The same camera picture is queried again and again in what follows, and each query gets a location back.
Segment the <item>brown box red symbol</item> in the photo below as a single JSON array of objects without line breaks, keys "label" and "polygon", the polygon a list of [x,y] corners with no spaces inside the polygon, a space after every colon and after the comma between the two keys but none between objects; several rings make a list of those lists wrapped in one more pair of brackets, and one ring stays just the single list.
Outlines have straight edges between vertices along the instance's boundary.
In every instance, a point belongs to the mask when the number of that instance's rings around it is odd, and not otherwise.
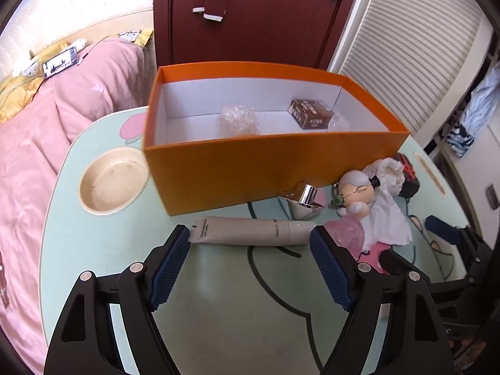
[{"label": "brown box red symbol", "polygon": [[397,153],[393,158],[399,161],[403,168],[404,180],[399,192],[399,197],[403,197],[409,200],[417,194],[420,188],[420,183],[416,176],[416,172],[406,155]]}]

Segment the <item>cream cosmetic tube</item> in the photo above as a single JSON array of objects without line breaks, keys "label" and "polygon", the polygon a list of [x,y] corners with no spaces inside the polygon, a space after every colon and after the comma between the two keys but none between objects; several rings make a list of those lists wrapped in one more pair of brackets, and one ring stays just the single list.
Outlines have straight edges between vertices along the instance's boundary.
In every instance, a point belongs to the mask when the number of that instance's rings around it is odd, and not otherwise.
[{"label": "cream cosmetic tube", "polygon": [[194,244],[228,246],[301,246],[309,241],[315,222],[241,217],[202,217],[192,227]]}]

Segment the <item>clear plastic cup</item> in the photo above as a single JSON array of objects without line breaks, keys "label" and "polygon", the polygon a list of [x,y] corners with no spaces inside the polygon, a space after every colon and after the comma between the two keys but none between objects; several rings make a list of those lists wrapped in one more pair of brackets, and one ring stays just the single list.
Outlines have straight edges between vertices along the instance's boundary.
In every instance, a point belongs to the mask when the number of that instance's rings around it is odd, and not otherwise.
[{"label": "clear plastic cup", "polygon": [[254,136],[259,131],[257,113],[247,106],[225,106],[217,118],[220,138]]}]

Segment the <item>crumpled white tissue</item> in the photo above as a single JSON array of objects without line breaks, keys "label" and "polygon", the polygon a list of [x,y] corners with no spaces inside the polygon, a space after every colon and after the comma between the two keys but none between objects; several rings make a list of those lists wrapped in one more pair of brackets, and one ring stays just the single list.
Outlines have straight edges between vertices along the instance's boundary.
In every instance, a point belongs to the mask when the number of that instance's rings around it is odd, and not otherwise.
[{"label": "crumpled white tissue", "polygon": [[392,157],[374,161],[363,172],[376,177],[380,186],[369,202],[369,214],[360,220],[364,231],[363,252],[380,242],[389,246],[406,246],[412,241],[411,229],[405,215],[396,204],[397,197],[405,181],[403,164]]}]

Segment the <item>pink heart shaped dish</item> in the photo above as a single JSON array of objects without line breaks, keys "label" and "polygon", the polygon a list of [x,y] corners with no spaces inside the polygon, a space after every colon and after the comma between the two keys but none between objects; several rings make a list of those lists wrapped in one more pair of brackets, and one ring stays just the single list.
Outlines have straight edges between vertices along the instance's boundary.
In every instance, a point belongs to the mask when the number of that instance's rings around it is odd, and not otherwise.
[{"label": "pink heart shaped dish", "polygon": [[324,226],[337,246],[348,249],[354,259],[359,259],[364,243],[364,231],[361,222],[354,217],[345,217],[328,221]]}]

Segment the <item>white-haired doll figure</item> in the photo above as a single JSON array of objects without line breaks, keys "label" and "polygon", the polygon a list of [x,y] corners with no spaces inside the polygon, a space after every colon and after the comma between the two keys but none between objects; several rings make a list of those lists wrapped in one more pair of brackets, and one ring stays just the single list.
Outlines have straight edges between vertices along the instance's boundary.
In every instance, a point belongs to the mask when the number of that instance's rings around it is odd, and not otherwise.
[{"label": "white-haired doll figure", "polygon": [[351,170],[337,182],[331,204],[341,218],[362,219],[368,216],[369,203],[375,198],[375,190],[381,185],[376,177],[369,177],[359,170]]}]

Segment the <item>zebra pattern bag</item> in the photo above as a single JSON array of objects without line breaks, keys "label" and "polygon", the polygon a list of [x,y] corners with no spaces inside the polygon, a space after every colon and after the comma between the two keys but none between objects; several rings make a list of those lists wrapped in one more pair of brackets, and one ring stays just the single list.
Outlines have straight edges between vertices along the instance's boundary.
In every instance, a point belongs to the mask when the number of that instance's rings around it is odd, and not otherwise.
[{"label": "zebra pattern bag", "polygon": [[445,137],[445,142],[457,158],[462,158],[474,144],[475,138],[470,135],[462,124],[456,124]]}]

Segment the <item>pink bed quilt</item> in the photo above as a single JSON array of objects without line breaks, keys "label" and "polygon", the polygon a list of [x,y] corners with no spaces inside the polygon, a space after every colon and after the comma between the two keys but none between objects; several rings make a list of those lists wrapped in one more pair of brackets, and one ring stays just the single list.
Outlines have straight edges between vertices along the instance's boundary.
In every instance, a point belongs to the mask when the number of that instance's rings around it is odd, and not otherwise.
[{"label": "pink bed quilt", "polygon": [[47,342],[39,302],[43,226],[58,172],[75,138],[111,113],[143,106],[148,50],[118,37],[87,47],[81,63],[44,81],[1,125],[1,329],[34,374]]}]

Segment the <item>brown printed small carton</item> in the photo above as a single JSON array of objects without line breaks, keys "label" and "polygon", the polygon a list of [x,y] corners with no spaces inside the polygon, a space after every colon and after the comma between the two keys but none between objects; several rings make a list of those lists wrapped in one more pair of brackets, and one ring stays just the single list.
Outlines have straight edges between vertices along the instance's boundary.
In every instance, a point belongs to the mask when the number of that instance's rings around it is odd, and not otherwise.
[{"label": "brown printed small carton", "polygon": [[289,114],[302,130],[327,130],[334,111],[321,100],[293,99]]}]

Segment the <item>orange cardboard box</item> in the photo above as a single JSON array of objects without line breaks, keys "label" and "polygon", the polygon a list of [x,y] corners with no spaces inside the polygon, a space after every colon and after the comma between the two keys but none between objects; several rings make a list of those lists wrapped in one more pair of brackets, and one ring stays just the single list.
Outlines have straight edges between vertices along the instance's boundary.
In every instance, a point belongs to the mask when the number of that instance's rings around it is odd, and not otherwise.
[{"label": "orange cardboard box", "polygon": [[[334,111],[327,130],[302,130],[293,99]],[[225,106],[257,113],[254,136],[220,138]],[[255,202],[298,183],[326,186],[349,170],[394,155],[408,130],[344,75],[281,63],[204,62],[157,70],[143,151],[169,215]]]}]

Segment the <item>yellow pillow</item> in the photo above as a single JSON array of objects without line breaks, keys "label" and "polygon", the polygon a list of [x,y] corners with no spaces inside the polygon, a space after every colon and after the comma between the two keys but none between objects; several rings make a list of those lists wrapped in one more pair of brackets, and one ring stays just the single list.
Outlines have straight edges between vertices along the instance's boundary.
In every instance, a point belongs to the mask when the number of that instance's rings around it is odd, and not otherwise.
[{"label": "yellow pillow", "polygon": [[66,42],[46,47],[1,83],[2,124],[20,113],[32,101],[44,80],[43,64],[66,47]]}]

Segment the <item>white louvered closet door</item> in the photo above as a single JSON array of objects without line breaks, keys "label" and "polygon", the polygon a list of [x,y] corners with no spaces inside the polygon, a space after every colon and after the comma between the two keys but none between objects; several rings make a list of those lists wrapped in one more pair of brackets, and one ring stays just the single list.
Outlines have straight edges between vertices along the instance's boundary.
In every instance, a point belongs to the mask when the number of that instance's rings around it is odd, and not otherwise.
[{"label": "white louvered closet door", "polygon": [[354,0],[330,69],[366,89],[425,146],[465,97],[492,39],[475,0]]}]

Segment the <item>smartphone on bed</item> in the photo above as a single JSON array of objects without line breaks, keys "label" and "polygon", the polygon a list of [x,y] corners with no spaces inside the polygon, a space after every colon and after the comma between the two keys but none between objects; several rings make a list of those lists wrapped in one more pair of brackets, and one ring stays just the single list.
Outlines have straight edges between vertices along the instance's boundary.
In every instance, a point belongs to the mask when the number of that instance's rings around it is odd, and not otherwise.
[{"label": "smartphone on bed", "polygon": [[78,51],[75,47],[69,47],[50,58],[42,65],[43,75],[46,79],[57,75],[65,69],[76,64],[78,61]]}]

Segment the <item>dark red wooden door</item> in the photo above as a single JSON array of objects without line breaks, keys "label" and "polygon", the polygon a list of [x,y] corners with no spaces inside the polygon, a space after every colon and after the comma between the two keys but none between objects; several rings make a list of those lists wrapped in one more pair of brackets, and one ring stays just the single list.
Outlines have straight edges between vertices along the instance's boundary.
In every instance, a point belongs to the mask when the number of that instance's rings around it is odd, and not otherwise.
[{"label": "dark red wooden door", "polygon": [[196,0],[153,0],[157,65],[207,61],[327,69],[355,0],[227,0],[221,21]]}]

